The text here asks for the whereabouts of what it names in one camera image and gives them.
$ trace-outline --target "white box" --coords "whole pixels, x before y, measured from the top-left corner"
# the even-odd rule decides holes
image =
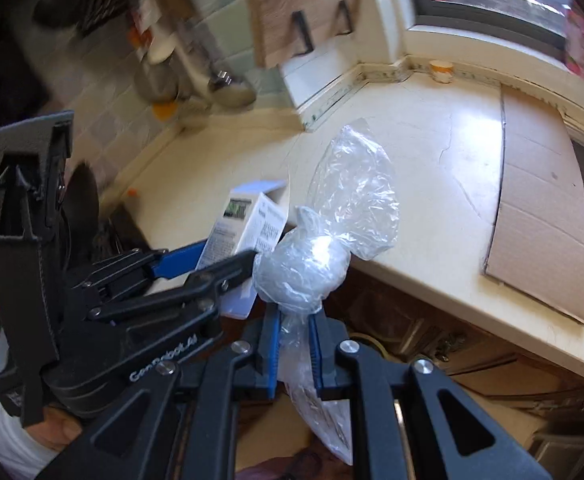
[[[288,221],[290,192],[286,180],[257,180],[235,187],[214,223],[197,270],[247,249],[272,251]],[[220,298],[223,316],[245,319],[256,299],[252,279]]]

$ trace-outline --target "cardboard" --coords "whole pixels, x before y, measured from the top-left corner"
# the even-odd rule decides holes
[[[501,201],[485,272],[584,324],[584,188],[570,137],[555,108],[507,86],[502,96]]]
[[[288,221],[290,192],[286,180],[257,180],[235,187],[214,223],[197,270],[247,249],[272,251]],[[245,319],[250,314],[256,290],[252,279],[220,298],[223,316]]]

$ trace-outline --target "black handle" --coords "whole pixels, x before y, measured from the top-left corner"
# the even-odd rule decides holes
[[[339,348],[339,354],[355,370],[350,398],[355,478],[407,480],[408,469],[385,361],[367,346],[360,346],[354,353]]]
[[[181,480],[227,480],[234,471],[238,414],[238,404],[232,398],[234,370],[252,354],[252,347],[243,348],[244,353],[232,348],[223,348],[208,359],[198,388]]]
[[[348,3],[346,0],[341,0],[339,2],[339,14],[343,14],[345,18],[345,23],[348,25],[348,28],[344,32],[340,32],[337,36],[347,36],[348,34],[352,34],[354,32],[354,25],[352,24],[352,16],[350,14],[350,8],[348,7]]]
[[[297,26],[301,39],[306,46],[306,51],[296,54],[297,56],[304,56],[314,51],[314,43],[310,35],[310,27],[307,26],[306,14],[302,10],[295,10],[292,13],[292,22]]]

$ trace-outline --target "small cup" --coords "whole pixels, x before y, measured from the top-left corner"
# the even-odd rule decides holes
[[[451,83],[454,77],[454,64],[433,59],[430,62],[430,75],[437,83]]]

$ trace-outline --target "person's hand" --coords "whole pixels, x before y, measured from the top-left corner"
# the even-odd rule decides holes
[[[57,408],[43,408],[44,420],[25,429],[34,440],[48,449],[63,451],[82,431],[79,421]]]

